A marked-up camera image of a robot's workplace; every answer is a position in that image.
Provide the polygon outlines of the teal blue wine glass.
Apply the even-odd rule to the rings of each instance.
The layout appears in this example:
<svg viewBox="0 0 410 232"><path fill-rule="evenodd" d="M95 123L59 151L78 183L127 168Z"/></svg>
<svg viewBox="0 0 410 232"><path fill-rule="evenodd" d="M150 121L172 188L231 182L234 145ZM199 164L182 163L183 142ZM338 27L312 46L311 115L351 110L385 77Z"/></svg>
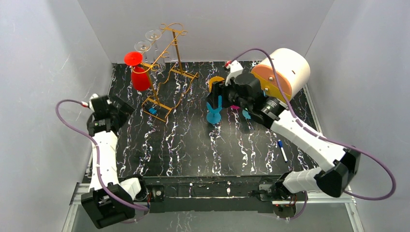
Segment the teal blue wine glass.
<svg viewBox="0 0 410 232"><path fill-rule="evenodd" d="M221 121L220 112L222 110L222 96L218 96L218 106L217 108L212 108L210 103L206 103L208 113L206 115L206 119L210 124L218 124Z"/></svg>

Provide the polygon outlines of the yellow wine glass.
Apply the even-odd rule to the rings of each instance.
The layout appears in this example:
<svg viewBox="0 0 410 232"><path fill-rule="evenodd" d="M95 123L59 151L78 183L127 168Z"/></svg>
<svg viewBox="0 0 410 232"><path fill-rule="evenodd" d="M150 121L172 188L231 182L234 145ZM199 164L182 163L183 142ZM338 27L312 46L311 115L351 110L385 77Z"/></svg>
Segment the yellow wine glass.
<svg viewBox="0 0 410 232"><path fill-rule="evenodd" d="M218 92L225 84L225 79L220 76L212 77L208 82L209 93Z"/></svg>

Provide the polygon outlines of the light blue wine glass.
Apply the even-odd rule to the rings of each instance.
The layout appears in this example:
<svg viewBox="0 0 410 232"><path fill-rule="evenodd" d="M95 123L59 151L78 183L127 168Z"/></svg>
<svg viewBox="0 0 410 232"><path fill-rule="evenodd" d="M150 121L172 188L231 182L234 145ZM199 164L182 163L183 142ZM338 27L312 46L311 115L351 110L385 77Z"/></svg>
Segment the light blue wine glass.
<svg viewBox="0 0 410 232"><path fill-rule="evenodd" d="M242 110L242 115L243 115L246 119L251 119L251 116L250 116L249 112L246 111L246 110Z"/></svg>

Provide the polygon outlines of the red wine glass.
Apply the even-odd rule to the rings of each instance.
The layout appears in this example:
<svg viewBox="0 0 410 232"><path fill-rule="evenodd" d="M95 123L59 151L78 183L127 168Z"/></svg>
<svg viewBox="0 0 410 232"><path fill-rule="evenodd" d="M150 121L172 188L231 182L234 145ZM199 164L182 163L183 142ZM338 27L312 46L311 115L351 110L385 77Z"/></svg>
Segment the red wine glass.
<svg viewBox="0 0 410 232"><path fill-rule="evenodd" d="M146 91L150 88L148 74L139 66L142 60L143 56L139 52L129 52L124 57L124 62L131 67L131 81L137 91Z"/></svg>

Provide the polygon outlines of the gold wire glass rack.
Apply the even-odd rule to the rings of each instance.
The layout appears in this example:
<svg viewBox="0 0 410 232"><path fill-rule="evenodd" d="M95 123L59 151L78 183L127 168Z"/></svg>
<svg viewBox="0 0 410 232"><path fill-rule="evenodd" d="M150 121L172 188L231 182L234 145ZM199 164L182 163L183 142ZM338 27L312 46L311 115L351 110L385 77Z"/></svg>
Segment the gold wire glass rack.
<svg viewBox="0 0 410 232"><path fill-rule="evenodd" d="M184 29L181 23L162 23L159 30L162 32L160 39L156 41L158 51L154 51L154 45L148 52L149 63L142 63L139 65L144 68L145 73L148 74L151 95L141 103L142 111L149 116L158 119L162 122L167 122L169 115L177 109L181 104L182 99L191 90L192 83L199 78L199 73L188 72L182 67L182 61L179 52L179 37L185 36L188 31ZM167 105L166 100L161 97L164 92L165 85L169 82L172 75L177 77L185 77L187 80L186 88L181 92L181 95L174 105ZM157 114L153 115L148 110L154 108Z"/></svg>

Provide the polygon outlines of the clear wine glass front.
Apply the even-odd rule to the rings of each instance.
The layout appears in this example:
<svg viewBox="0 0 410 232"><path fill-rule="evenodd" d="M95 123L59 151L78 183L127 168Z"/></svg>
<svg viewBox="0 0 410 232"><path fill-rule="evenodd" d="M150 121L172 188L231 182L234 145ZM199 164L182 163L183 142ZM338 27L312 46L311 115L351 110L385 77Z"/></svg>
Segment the clear wine glass front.
<svg viewBox="0 0 410 232"><path fill-rule="evenodd" d="M144 63L149 63L147 55L151 49L150 41L147 41L147 40L139 41L134 45L134 49L143 55Z"/></svg>

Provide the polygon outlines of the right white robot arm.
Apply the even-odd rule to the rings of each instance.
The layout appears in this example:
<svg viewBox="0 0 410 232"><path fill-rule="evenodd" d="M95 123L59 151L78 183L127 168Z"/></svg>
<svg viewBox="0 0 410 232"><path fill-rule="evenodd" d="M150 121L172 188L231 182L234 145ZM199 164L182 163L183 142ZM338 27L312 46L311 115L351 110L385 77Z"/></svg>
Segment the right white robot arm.
<svg viewBox="0 0 410 232"><path fill-rule="evenodd" d="M314 169L283 174L272 190L274 196L284 198L315 190L340 197L357 173L360 153L321 140L315 132L309 132L310 127L293 117L282 101L264 94L259 79L253 74L240 74L230 82L225 85L225 80L219 77L209 81L210 93L206 101L212 109L232 105L244 109L253 121L285 137L318 165Z"/></svg>

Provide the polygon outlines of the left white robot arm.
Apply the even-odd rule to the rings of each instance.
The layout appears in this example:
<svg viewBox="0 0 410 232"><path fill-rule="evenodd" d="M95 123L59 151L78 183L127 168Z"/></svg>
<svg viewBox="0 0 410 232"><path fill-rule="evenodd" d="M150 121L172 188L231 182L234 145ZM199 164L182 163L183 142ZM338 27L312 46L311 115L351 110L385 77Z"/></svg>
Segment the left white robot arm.
<svg viewBox="0 0 410 232"><path fill-rule="evenodd" d="M149 205L136 204L149 196L141 175L119 180L116 147L119 130L135 109L117 96L93 94L88 102L92 114L87 121L92 145L92 177L81 205L97 229L134 220L135 211L148 211Z"/></svg>

